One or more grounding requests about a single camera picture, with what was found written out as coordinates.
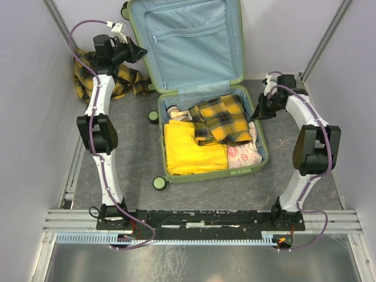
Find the cream pink-print cloth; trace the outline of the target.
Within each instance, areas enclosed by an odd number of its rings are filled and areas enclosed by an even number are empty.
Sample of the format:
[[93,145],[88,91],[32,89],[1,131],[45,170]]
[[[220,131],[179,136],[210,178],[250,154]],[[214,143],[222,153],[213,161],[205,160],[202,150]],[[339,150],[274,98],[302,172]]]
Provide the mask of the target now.
[[249,133],[252,141],[245,145],[227,146],[227,160],[230,169],[246,166],[259,165],[262,162],[262,156],[256,146],[257,131],[254,122],[249,123]]

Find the green suitcase blue lining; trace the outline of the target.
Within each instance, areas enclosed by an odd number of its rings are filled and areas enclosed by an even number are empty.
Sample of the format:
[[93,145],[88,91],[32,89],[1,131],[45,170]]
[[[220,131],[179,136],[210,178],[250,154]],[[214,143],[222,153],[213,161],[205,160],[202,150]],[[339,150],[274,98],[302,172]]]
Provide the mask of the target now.
[[[154,188],[258,172],[268,161],[268,149],[260,123],[250,119],[255,107],[241,85],[245,58],[240,2],[129,1],[121,14],[130,21],[139,46],[148,51],[145,64],[160,95],[158,110],[150,113],[150,119],[159,124],[164,175],[154,179]],[[254,122],[262,162],[209,173],[169,174],[164,141],[164,125],[171,120],[167,108],[176,105],[189,111],[226,95],[239,96],[248,123]]]

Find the white sunscreen bottle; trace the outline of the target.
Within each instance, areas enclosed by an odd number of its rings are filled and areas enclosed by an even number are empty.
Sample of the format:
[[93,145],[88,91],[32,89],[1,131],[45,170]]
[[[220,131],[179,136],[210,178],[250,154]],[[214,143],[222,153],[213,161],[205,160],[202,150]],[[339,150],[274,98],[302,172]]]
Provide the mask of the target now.
[[166,112],[171,120],[189,122],[192,119],[188,110],[180,110],[176,105],[167,108]]

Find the yellow garment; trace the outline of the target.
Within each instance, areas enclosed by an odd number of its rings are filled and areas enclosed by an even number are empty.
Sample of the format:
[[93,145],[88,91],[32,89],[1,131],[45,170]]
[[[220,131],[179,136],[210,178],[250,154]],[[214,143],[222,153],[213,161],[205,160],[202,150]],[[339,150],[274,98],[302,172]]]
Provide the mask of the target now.
[[201,174],[229,168],[227,147],[218,143],[199,146],[192,122],[170,120],[164,125],[164,144],[169,174]]

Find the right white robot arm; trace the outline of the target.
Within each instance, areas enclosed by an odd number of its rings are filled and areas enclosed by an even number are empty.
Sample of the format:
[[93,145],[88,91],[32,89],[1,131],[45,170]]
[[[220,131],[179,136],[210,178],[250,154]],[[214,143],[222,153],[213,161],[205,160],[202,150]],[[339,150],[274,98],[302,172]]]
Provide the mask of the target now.
[[270,224],[282,230],[291,223],[288,212],[301,212],[312,187],[335,168],[341,139],[339,126],[330,125],[314,109],[304,88],[298,88],[294,75],[272,71],[263,79],[264,92],[251,120],[267,120],[285,110],[300,132],[293,150],[293,176],[277,200],[279,210],[270,214]]

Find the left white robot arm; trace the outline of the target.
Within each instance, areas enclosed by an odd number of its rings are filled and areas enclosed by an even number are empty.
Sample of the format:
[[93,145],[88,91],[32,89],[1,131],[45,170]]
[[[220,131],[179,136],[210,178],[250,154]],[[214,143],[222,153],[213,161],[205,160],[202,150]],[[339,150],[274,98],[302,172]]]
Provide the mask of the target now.
[[116,171],[118,134],[108,113],[120,65],[123,62],[137,62],[147,54],[147,50],[138,47],[130,37],[124,35],[97,35],[93,43],[96,50],[93,66],[76,57],[93,75],[92,96],[88,108],[84,115],[77,117],[76,124],[83,144],[91,153],[98,170],[102,191],[98,220],[109,220],[117,229],[124,229],[129,225],[130,215]]

